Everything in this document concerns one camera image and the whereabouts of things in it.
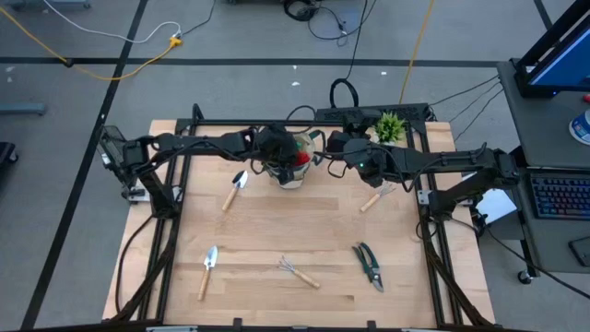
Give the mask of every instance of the potted plant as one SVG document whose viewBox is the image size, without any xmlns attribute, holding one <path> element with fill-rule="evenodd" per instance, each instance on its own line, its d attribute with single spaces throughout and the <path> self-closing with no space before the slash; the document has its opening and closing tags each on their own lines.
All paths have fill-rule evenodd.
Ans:
<svg viewBox="0 0 590 332">
<path fill-rule="evenodd" d="M 404 138 L 406 121 L 397 118 L 397 114 L 383 113 L 375 128 L 380 144 L 395 145 Z"/>
</svg>

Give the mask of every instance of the pruning shears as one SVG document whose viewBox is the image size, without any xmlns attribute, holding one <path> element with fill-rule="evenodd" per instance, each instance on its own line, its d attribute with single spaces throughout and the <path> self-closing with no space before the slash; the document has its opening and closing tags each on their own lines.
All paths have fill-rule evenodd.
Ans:
<svg viewBox="0 0 590 332">
<path fill-rule="evenodd" d="M 354 253 L 357 254 L 357 257 L 362 263 L 362 269 L 369 278 L 369 282 L 372 283 L 372 285 L 375 286 L 378 291 L 384 292 L 384 285 L 381 282 L 379 264 L 377 264 L 377 258 L 375 258 L 375 255 L 372 253 L 369 245 L 366 243 L 359 243 L 359 246 L 353 246 L 352 250 L 354 250 Z"/>
</svg>

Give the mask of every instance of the wooden table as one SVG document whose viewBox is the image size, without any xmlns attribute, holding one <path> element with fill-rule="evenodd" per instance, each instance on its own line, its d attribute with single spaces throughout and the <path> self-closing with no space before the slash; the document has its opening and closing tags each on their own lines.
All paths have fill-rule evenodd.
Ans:
<svg viewBox="0 0 590 332">
<path fill-rule="evenodd" d="M 174 125 L 175 121 L 154 121 L 150 134 L 172 133 Z M 449 124 L 427 123 L 427 128 L 432 151 L 454 150 Z M 239 129 L 199 126 L 197 134 L 218 136 Z M 324 128 L 328 135 L 334 129 Z M 419 137 L 415 138 L 419 146 Z M 335 172 L 342 167 L 341 162 L 333 165 Z M 405 193 L 398 185 L 393 193 L 360 213 L 360 207 L 375 194 L 375 189 L 363 183 L 354 170 L 348 170 L 343 179 L 331 177 L 326 171 L 327 162 L 323 162 L 311 168 L 297 190 L 279 188 L 266 174 L 250 174 L 246 188 L 223 213 L 221 206 L 231 190 L 231 179 L 248 168 L 248 163 L 193 157 L 165 324 L 228 326 L 234 317 L 240 317 L 245 326 L 350 327 L 366 326 L 368 320 L 376 321 L 378 327 L 436 326 L 426 258 L 415 234 L 415 195 Z M 166 169 L 165 165 L 159 168 L 162 179 Z M 444 189 L 456 184 L 460 175 L 437 174 L 436 180 Z M 122 244 L 149 213 L 148 204 L 130 208 Z M 464 207 L 458 207 L 454 217 L 470 221 Z M 127 253 L 123 303 L 145 276 L 155 224 L 152 221 L 135 238 Z M 449 222 L 446 231 L 455 279 L 483 316 L 493 321 L 473 232 Z M 384 293 L 369 283 L 350 248 L 360 241 L 377 256 Z M 198 302 L 203 261 L 213 244 L 219 248 L 218 263 L 211 273 L 206 300 Z M 282 255 L 318 280 L 321 289 L 314 290 L 278 269 Z M 115 277 L 104 317 L 115 314 Z M 447 291 L 439 281 L 445 320 L 452 322 Z M 154 316 L 158 293 L 157 282 L 148 317 Z"/>
</svg>

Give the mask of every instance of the wooden handle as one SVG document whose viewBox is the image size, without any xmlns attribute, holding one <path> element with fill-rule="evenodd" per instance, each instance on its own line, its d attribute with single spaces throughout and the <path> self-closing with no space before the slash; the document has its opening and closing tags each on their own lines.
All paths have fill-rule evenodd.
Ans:
<svg viewBox="0 0 590 332">
<path fill-rule="evenodd" d="M 203 273 L 201 289 L 199 290 L 199 296 L 196 298 L 198 301 L 203 301 L 203 299 L 205 299 L 205 292 L 207 292 L 207 285 L 209 284 L 209 274 L 211 274 L 211 269 L 206 269 Z"/>
<path fill-rule="evenodd" d="M 299 271 L 297 268 L 295 268 L 295 270 L 293 270 L 293 274 L 297 277 L 299 277 L 301 280 L 305 281 L 308 285 L 314 287 L 315 289 L 319 289 L 320 288 L 320 284 L 319 282 L 315 281 L 312 279 L 312 277 L 306 275 L 305 273 Z"/>
<path fill-rule="evenodd" d="M 238 188 L 233 187 L 233 189 L 231 189 L 230 195 L 228 196 L 228 199 L 226 199 L 225 203 L 223 203 L 223 207 L 221 208 L 222 210 L 226 211 L 228 208 L 230 208 L 231 202 L 233 201 L 233 198 L 236 196 L 236 194 L 238 194 Z"/>
<path fill-rule="evenodd" d="M 375 196 L 373 196 L 369 200 L 369 202 L 365 203 L 365 205 L 363 205 L 362 207 L 360 207 L 360 212 L 364 212 L 364 211 L 368 210 L 373 204 L 375 204 L 376 201 L 379 200 L 380 197 L 381 197 L 381 195 L 375 194 Z"/>
</svg>

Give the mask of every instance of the computer monitor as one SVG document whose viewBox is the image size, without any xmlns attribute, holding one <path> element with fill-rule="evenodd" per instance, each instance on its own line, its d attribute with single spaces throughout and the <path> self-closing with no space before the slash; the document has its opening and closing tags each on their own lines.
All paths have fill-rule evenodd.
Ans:
<svg viewBox="0 0 590 332">
<path fill-rule="evenodd" d="M 577 0 L 539 41 L 514 61 L 523 97 L 590 91 L 590 1 Z"/>
</svg>

